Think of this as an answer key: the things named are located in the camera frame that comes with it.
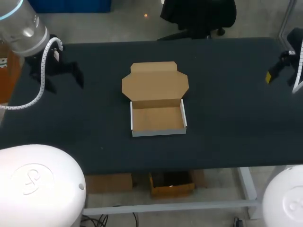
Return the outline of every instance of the concrete floor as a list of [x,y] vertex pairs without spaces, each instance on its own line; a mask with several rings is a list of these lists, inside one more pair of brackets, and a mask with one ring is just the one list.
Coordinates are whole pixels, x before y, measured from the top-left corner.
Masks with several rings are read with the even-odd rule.
[[[222,38],[276,37],[281,26],[288,0],[235,0],[237,20],[226,29]],[[99,43],[156,40],[178,32],[175,24],[159,17],[161,0],[113,0],[112,12],[106,14],[44,14],[41,19],[51,33],[58,35],[63,43]],[[286,26],[303,26],[303,3],[298,3]],[[0,112],[0,122],[4,112]],[[252,177],[260,190],[273,167],[253,167]],[[199,189],[194,195],[174,200],[211,201],[242,198],[242,192],[232,169],[205,170],[208,189]],[[166,203],[172,200],[151,200],[146,187],[132,192],[89,195],[89,207],[113,205]],[[139,214],[141,227],[231,227],[234,216],[244,219],[245,227],[264,227],[263,220],[249,220],[246,209],[215,209]],[[110,215],[108,227],[134,227],[131,214]]]

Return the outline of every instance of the black chair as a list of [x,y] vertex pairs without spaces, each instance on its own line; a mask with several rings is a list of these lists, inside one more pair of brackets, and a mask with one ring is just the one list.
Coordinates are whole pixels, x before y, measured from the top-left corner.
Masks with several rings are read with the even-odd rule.
[[236,17],[234,0],[165,0],[161,18],[185,31],[158,40],[210,38],[216,29],[221,36],[223,27],[231,27]]

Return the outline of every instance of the black tablecloth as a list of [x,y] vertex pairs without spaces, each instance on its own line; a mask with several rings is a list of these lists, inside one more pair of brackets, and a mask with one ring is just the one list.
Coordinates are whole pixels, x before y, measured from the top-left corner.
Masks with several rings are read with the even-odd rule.
[[[292,95],[286,70],[265,75],[280,49],[270,38],[71,44],[64,58],[85,75],[52,78],[34,106],[5,113],[0,148],[46,144],[73,156],[85,174],[265,166],[303,162],[303,91]],[[132,138],[121,79],[134,62],[175,61],[188,75],[187,134]],[[10,105],[31,101],[39,86],[23,68]]]

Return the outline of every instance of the box lid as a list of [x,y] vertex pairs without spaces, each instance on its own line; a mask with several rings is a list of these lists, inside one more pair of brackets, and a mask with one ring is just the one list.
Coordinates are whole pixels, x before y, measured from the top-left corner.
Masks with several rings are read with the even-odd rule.
[[122,92],[132,101],[181,99],[188,88],[187,75],[173,61],[134,63],[122,79]]

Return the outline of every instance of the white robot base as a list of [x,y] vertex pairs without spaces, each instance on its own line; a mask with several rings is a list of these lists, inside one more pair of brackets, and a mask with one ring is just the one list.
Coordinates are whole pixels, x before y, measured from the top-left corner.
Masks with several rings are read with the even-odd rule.
[[263,216],[268,227],[303,226],[303,166],[286,169],[269,183]]
[[60,149],[25,145],[0,151],[0,226],[80,225],[84,174]]

